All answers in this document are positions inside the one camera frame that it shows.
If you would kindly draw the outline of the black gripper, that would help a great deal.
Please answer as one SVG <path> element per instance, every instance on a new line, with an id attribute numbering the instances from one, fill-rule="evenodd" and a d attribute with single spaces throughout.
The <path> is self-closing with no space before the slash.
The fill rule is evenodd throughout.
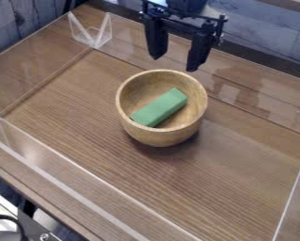
<path id="1" fill-rule="evenodd" d="M 206 63 L 215 35 L 222 35 L 227 16 L 208 5 L 208 0 L 140 0 L 150 56 L 159 59 L 167 52 L 168 32 L 194 34 L 186 70 L 195 72 Z"/>

